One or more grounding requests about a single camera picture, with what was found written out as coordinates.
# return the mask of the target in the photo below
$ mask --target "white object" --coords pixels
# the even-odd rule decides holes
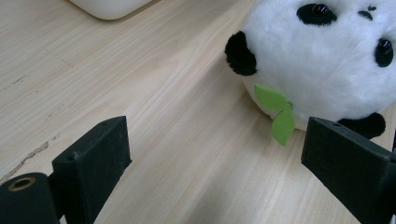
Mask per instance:
[[[126,16],[151,0],[70,0],[94,17],[115,20]]]

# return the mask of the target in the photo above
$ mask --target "panda eye patch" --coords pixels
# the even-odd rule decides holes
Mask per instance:
[[[298,18],[306,25],[330,25],[337,17],[324,4],[308,4],[297,10]]]
[[[380,67],[388,67],[393,60],[392,43],[387,39],[379,39],[375,49],[375,61]]]

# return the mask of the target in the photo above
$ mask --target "light wood desk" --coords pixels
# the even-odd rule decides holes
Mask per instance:
[[[133,163],[96,223],[358,223],[300,164],[224,61],[254,0],[161,0],[100,21],[64,0],[0,3],[0,178],[125,115]],[[384,112],[390,148],[394,107]]]

